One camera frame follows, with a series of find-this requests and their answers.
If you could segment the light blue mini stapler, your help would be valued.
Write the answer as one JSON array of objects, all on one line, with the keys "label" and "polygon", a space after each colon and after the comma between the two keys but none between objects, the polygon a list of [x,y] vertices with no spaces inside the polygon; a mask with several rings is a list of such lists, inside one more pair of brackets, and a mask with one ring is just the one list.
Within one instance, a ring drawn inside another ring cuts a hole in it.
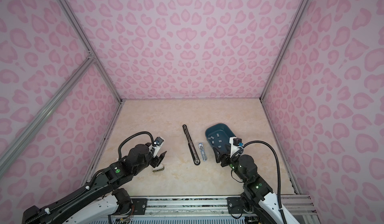
[{"label": "light blue mini stapler", "polygon": [[199,146],[199,150],[200,150],[200,152],[201,152],[203,161],[204,161],[204,162],[207,161],[208,157],[207,157],[207,155],[206,155],[206,152],[205,152],[203,143],[199,143],[198,146]]}]

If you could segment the black long stapler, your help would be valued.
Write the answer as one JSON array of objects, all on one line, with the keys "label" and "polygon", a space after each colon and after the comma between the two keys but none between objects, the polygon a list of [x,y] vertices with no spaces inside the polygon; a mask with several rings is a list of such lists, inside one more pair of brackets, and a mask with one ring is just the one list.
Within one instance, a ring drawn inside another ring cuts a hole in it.
[{"label": "black long stapler", "polygon": [[188,141],[188,146],[189,146],[192,158],[193,158],[193,162],[196,166],[198,166],[201,164],[201,161],[200,161],[200,158],[199,158],[198,153],[196,151],[196,148],[194,146],[194,143],[192,141],[192,138],[191,138],[191,135],[189,133],[187,125],[183,125],[183,131],[184,131],[186,138],[187,138],[187,141]]}]

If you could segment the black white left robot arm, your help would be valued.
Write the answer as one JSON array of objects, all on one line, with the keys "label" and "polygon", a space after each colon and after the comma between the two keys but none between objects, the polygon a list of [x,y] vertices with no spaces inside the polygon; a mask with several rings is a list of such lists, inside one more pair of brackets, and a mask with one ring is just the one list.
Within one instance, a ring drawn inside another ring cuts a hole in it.
[{"label": "black white left robot arm", "polygon": [[148,166],[158,167],[166,152],[154,156],[150,147],[138,144],[127,156],[97,171],[91,180],[66,197],[42,208],[32,206],[24,211],[23,224],[62,224],[96,199],[130,182]]}]

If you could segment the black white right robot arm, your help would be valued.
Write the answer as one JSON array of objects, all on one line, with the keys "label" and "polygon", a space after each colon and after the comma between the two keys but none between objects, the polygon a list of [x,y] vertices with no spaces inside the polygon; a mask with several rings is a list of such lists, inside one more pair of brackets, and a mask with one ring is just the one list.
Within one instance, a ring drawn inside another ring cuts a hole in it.
[{"label": "black white right robot arm", "polygon": [[[244,149],[251,144],[262,144],[268,147],[277,165],[277,192],[258,173],[258,166],[250,155],[244,154]],[[244,214],[255,214],[262,224],[297,224],[299,221],[283,205],[281,198],[281,170],[274,148],[264,141],[250,141],[243,144],[242,139],[231,137],[231,149],[212,146],[216,162],[222,167],[229,166],[231,174],[236,174],[236,181],[243,185],[243,193],[238,199],[228,200],[228,212],[234,219],[240,219]]]}]

